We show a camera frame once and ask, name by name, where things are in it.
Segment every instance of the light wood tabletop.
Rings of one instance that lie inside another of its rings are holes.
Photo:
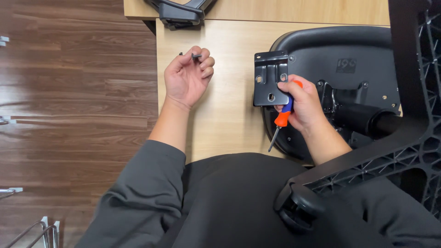
[[[269,51],[281,35],[336,24],[207,20],[200,30],[170,31],[157,19],[159,110],[165,98],[164,69],[180,52],[198,45],[216,60],[208,90],[192,110],[187,162],[220,154],[268,154],[270,141],[259,107],[253,107],[254,54]],[[277,149],[269,155],[283,157]]]
[[[159,17],[144,0],[124,0],[124,14],[139,20]],[[388,26],[389,7],[387,0],[217,0],[206,19]]]

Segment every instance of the screw hole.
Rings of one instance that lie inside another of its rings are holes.
[[[286,73],[280,75],[280,80],[285,81],[288,79],[288,75],[286,75]]]
[[[268,101],[274,101],[275,99],[276,99],[276,97],[274,96],[273,93],[270,93],[270,94],[268,95]]]

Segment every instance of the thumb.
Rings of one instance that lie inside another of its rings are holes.
[[[167,66],[167,70],[170,73],[179,72],[182,67],[184,67],[191,60],[191,53],[186,53],[185,55],[178,55],[174,58],[170,64]]]
[[[308,93],[306,93],[296,82],[293,81],[288,83],[279,82],[277,86],[281,91],[289,92],[289,94],[291,94],[294,97],[294,99],[297,100],[305,99],[308,95]]]

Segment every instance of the wooden floor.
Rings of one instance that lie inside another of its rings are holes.
[[[123,0],[0,0],[0,35],[0,247],[43,216],[73,247],[157,119],[156,39]]]

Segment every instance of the screwdriver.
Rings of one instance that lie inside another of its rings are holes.
[[[300,88],[303,88],[303,84],[301,81],[293,80]],[[288,93],[288,104],[283,106],[282,111],[280,111],[279,116],[275,119],[274,124],[276,124],[276,131],[274,132],[273,139],[271,140],[271,145],[269,146],[268,152],[271,151],[271,148],[274,145],[274,142],[276,141],[277,134],[279,133],[279,130],[281,128],[284,128],[288,126],[288,117],[291,114],[292,110],[292,104],[294,102],[294,99],[292,96]]]

